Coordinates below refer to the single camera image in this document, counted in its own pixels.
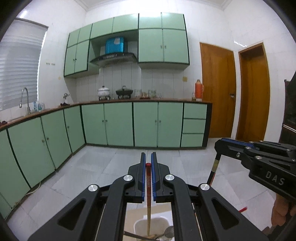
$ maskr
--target metal screw cap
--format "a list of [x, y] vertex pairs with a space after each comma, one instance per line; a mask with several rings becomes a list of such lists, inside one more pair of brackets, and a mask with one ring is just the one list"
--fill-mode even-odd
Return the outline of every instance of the metal screw cap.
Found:
[[172, 174], [168, 174], [168, 175], [165, 176], [165, 179], [168, 180], [168, 181], [172, 181], [172, 180], [175, 179], [175, 176], [172, 175]]
[[123, 179], [128, 182], [128, 181], [131, 181], [133, 179], [133, 176], [132, 175], [125, 175], [123, 177]]
[[89, 191], [91, 192], [95, 192], [96, 190], [98, 190], [98, 186], [95, 184], [92, 184], [89, 186]]
[[201, 190], [204, 190], [204, 191], [207, 191], [210, 189], [210, 186], [206, 183], [203, 183], [202, 185], [200, 185], [200, 189]]

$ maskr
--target red chopstick tip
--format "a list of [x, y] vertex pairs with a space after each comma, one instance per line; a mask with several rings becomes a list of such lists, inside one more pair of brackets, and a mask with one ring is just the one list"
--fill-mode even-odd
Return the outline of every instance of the red chopstick tip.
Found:
[[241, 210], [239, 210], [239, 212], [242, 213], [242, 212], [246, 211], [247, 209], [248, 209], [247, 207], [244, 207]]

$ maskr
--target faucet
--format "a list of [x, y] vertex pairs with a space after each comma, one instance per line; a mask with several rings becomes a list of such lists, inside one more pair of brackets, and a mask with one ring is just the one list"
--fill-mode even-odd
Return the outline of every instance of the faucet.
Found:
[[[22, 95], [23, 95], [23, 93], [24, 93], [24, 90], [26, 90], [26, 92], [27, 92], [27, 111], [28, 111], [28, 114], [31, 114], [31, 111], [30, 111], [30, 107], [29, 107], [29, 94], [28, 94], [28, 89], [25, 87], [25, 88], [23, 88], [23, 90], [22, 90]], [[21, 99], [20, 99], [20, 108], [22, 108], [22, 97], [21, 97]]]

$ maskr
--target range hood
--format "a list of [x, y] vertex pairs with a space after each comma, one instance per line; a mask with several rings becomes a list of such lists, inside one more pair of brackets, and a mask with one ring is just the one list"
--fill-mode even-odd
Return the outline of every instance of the range hood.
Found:
[[137, 58], [133, 53], [109, 53], [101, 55], [90, 61], [92, 64], [96, 64], [100, 67], [105, 67], [113, 64], [120, 64], [126, 62], [137, 62]]

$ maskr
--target tile floor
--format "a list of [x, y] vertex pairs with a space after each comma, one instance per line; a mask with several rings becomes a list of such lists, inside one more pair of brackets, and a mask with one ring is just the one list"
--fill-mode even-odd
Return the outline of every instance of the tile floor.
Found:
[[[209, 139], [205, 150], [156, 150], [157, 160], [186, 183], [198, 186], [207, 181], [216, 140]], [[105, 186], [127, 174], [131, 165], [139, 163], [141, 152], [150, 162], [153, 150], [84, 147], [22, 203], [8, 220], [9, 227], [20, 241], [26, 241], [90, 184]], [[251, 180], [239, 161], [222, 157], [212, 187], [235, 208], [247, 206], [243, 214], [260, 230], [271, 226], [275, 194]], [[145, 202], [128, 204], [128, 209], [146, 206]]]

